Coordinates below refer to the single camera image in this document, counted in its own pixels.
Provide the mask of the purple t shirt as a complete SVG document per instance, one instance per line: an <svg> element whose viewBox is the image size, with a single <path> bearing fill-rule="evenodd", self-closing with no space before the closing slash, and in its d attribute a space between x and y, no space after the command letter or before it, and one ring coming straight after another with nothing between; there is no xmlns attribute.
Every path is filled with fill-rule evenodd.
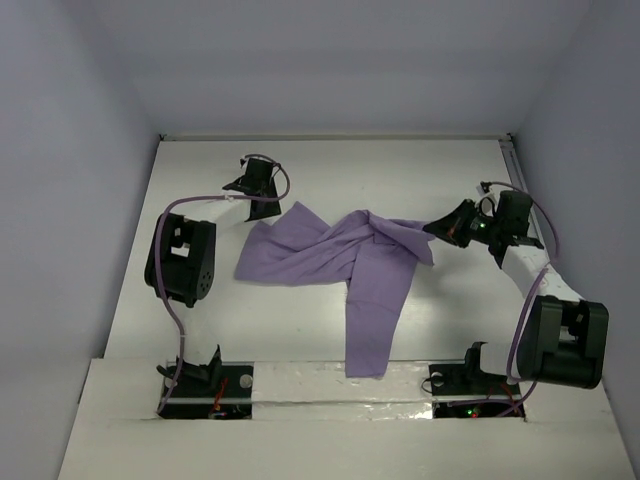
<svg viewBox="0 0 640 480"><path fill-rule="evenodd" d="M380 378L416 267L434 264L433 239L421 222L368 210L329 225L297 202L273 223L252 228L234 276L289 287L345 283L345 374Z"/></svg>

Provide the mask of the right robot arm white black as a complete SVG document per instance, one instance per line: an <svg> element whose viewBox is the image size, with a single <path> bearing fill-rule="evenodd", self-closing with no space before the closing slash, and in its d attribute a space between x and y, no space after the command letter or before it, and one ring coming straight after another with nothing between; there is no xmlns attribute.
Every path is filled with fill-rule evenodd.
<svg viewBox="0 0 640 480"><path fill-rule="evenodd" d="M551 253L530 235L537 206L528 193L504 184L497 199L466 199L424 228L455 247L485 245L524 297L509 344L479 341L467 350L460 379L470 391L486 390L497 376L581 389L601 381L609 312L572 289L555 270Z"/></svg>

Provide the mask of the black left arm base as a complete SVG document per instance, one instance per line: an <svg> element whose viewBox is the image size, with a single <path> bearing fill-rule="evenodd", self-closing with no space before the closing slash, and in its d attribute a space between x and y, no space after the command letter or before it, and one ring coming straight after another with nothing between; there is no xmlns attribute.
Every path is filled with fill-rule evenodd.
<svg viewBox="0 0 640 480"><path fill-rule="evenodd" d="M171 420L250 420L253 364L185 364L159 416Z"/></svg>

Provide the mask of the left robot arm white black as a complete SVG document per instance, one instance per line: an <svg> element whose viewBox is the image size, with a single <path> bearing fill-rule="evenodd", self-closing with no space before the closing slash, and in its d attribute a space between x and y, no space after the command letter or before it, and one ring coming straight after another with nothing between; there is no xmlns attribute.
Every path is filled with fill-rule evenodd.
<svg viewBox="0 0 640 480"><path fill-rule="evenodd" d="M214 280L217 237L239 224L281 213L280 202L291 180L281 163L264 155L240 159L241 175L219 194L196 195L170 202L154 228L144 281L165 307L178 333L175 363L161 374L173 389L186 377L195 392L209 395L221 383L221 370L206 360L186 365L186 325L173 305L192 308L209 293Z"/></svg>

